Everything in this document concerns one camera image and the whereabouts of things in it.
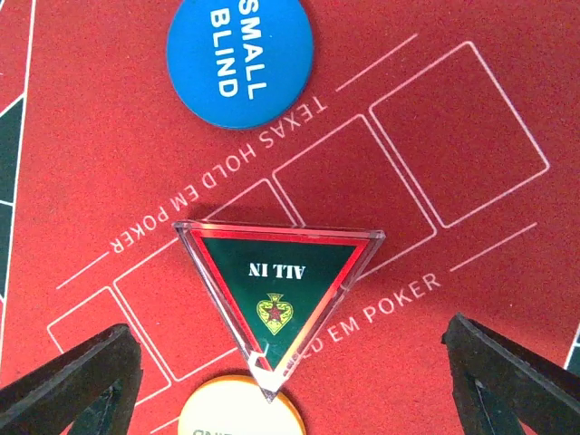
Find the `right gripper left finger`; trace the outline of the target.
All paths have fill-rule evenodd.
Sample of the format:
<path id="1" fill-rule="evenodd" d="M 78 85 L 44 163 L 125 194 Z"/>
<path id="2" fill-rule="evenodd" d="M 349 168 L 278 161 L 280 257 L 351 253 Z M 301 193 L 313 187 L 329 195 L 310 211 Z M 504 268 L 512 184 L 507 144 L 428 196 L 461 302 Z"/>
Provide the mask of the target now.
<path id="1" fill-rule="evenodd" d="M 1 390 L 3 434 L 126 434 L 141 348 L 114 324 Z"/>

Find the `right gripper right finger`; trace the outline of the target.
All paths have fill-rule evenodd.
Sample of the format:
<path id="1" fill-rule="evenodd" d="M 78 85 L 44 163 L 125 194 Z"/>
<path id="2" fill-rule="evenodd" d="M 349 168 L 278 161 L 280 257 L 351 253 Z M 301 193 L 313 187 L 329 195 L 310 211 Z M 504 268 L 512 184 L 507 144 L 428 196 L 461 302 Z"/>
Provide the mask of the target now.
<path id="1" fill-rule="evenodd" d="M 462 314 L 442 336 L 466 434 L 579 432 L 579 377 Z"/>

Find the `orange big blind button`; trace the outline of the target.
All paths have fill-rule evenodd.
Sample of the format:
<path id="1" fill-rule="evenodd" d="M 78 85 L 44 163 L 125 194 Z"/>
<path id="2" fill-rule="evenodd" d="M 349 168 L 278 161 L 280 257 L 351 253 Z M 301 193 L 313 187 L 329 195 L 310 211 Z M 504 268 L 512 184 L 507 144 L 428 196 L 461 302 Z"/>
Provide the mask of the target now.
<path id="1" fill-rule="evenodd" d="M 230 374 L 191 394 L 179 415 L 178 433 L 303 435 L 306 427 L 283 393 L 268 401 L 252 377 Z"/>

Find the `triangular all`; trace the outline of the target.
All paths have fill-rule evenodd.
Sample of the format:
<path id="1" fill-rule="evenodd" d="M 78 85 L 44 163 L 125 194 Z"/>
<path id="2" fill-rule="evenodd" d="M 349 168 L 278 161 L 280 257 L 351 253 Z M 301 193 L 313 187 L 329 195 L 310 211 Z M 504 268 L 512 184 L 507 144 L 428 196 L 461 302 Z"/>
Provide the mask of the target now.
<path id="1" fill-rule="evenodd" d="M 182 220 L 179 240 L 267 402 L 385 239 L 381 230 Z"/>

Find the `blue small blind button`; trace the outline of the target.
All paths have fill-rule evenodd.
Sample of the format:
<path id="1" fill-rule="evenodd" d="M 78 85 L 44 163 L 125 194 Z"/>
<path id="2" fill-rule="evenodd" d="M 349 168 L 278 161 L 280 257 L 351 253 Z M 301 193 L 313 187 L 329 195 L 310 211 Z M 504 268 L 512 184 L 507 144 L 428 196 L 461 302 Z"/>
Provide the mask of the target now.
<path id="1" fill-rule="evenodd" d="M 173 88 L 195 115 L 248 130 L 300 96 L 313 69 L 314 36 L 298 1 L 184 1 L 166 57 Z"/>

